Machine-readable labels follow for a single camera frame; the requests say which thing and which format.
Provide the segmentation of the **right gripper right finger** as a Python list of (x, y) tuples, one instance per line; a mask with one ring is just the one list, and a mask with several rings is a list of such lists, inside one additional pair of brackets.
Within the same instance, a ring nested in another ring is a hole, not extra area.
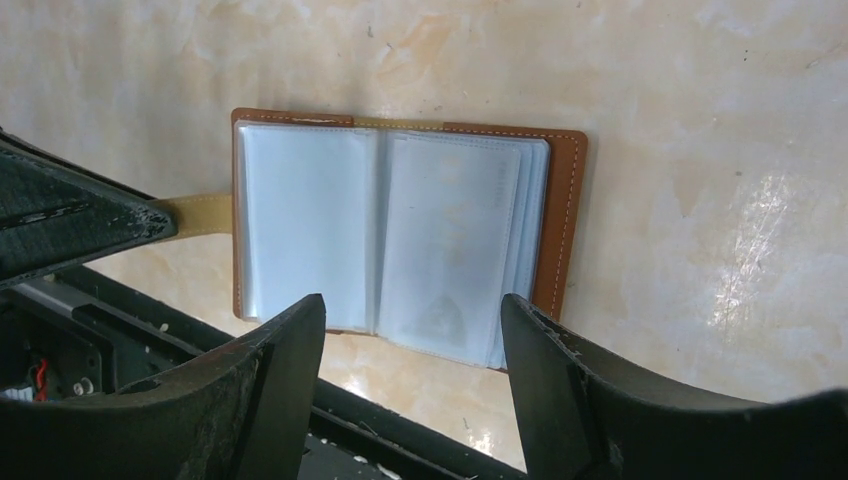
[(843, 479), (847, 393), (760, 403), (693, 387), (502, 300), (516, 419), (532, 479)]

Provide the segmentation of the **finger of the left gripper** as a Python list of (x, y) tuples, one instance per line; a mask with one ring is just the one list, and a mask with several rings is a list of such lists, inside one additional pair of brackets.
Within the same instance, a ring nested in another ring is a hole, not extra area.
[(177, 233), (151, 196), (2, 132), (2, 288)]

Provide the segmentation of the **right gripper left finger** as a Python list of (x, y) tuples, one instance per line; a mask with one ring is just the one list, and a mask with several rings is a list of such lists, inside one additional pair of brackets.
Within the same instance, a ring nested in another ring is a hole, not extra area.
[(325, 340), (323, 298), (112, 394), (1, 404), (5, 479), (294, 479)]

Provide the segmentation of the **brown leather card holder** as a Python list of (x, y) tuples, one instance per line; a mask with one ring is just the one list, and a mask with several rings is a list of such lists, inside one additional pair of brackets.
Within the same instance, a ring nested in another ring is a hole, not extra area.
[(502, 370), (504, 296), (561, 315), (585, 133), (255, 108), (231, 131), (231, 190), (161, 206), (231, 236), (237, 317), (319, 293), (331, 332)]

